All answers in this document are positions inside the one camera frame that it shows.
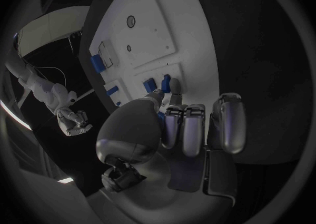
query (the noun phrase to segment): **robotic arm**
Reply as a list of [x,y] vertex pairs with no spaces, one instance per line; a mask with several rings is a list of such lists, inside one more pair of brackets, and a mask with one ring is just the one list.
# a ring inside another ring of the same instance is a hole
[[92,128],[84,111],[76,114],[69,108],[77,100],[74,91],[68,92],[65,86],[38,76],[35,69],[25,64],[13,48],[9,53],[6,67],[25,89],[32,90],[34,96],[57,116],[58,124],[66,136],[82,134]]

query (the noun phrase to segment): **white robotic arm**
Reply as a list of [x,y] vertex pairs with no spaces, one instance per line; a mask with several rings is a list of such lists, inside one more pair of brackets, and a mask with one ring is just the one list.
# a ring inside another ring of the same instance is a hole
[[52,83],[37,75],[35,69],[25,64],[14,49],[11,49],[6,62],[6,67],[18,78],[19,83],[25,88],[32,90],[34,96],[44,102],[47,108],[57,116],[61,130],[67,136],[74,136],[85,133],[92,128],[88,124],[84,111],[75,114],[70,105],[77,100],[74,91],[68,92],[65,86],[59,83]]

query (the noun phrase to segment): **light strip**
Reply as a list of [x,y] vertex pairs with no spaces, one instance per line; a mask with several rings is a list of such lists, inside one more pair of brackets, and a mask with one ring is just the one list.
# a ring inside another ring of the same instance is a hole
[[3,109],[13,118],[15,119],[18,123],[20,123],[21,125],[25,126],[27,129],[32,130],[28,124],[26,124],[24,121],[22,121],[21,119],[19,119],[12,111],[10,111],[10,109],[2,102],[2,100],[0,100],[0,104],[3,107]]
[[74,181],[72,178],[65,178],[65,179],[62,179],[62,180],[58,180],[59,183],[69,183],[69,182],[72,182]]

